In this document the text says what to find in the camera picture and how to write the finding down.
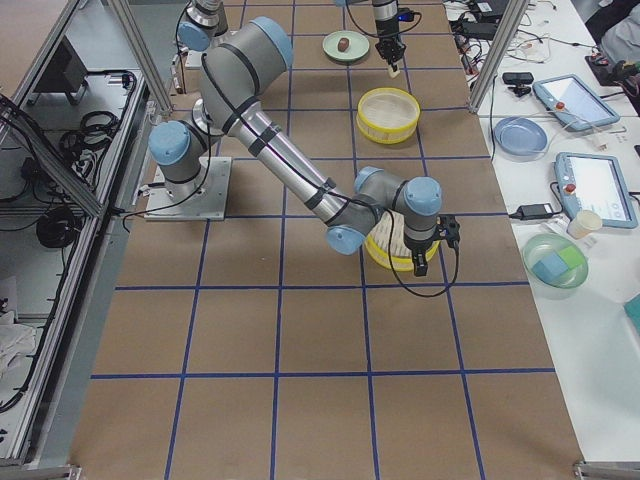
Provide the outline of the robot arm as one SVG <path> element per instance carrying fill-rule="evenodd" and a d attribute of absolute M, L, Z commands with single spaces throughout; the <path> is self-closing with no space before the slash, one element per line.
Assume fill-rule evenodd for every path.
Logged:
<path fill-rule="evenodd" d="M 355 253 L 385 211 L 404 218 L 405 246 L 416 276 L 428 270 L 427 252 L 440 231 L 441 187 L 433 178 L 401 179 L 365 167 L 346 197 L 263 111 L 260 94 L 291 66 L 293 49 L 281 26 L 257 17 L 201 56 L 200 93 L 212 129 L 237 139 L 327 227 L 329 245 Z"/>
<path fill-rule="evenodd" d="M 356 1 L 335 1 L 334 4 L 347 10 L 353 25 L 361 34 L 377 40 L 376 50 L 387 63 L 390 76 L 394 77 L 406 50 L 401 40 L 400 23 L 413 22 L 417 12 L 401 8 L 397 1 L 372 1 L 376 31 L 370 33 L 356 23 L 350 12 L 350 6 Z M 220 43 L 227 32 L 222 1 L 189 1 L 177 23 L 176 42 L 189 50 L 204 52 L 212 44 Z"/>

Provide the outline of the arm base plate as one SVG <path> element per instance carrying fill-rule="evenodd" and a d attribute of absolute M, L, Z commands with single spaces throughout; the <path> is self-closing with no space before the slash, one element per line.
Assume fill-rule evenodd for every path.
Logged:
<path fill-rule="evenodd" d="M 157 166 L 144 218 L 153 221 L 223 221 L 226 215 L 231 157 L 202 156 L 198 176 L 185 184 L 166 181 Z"/>

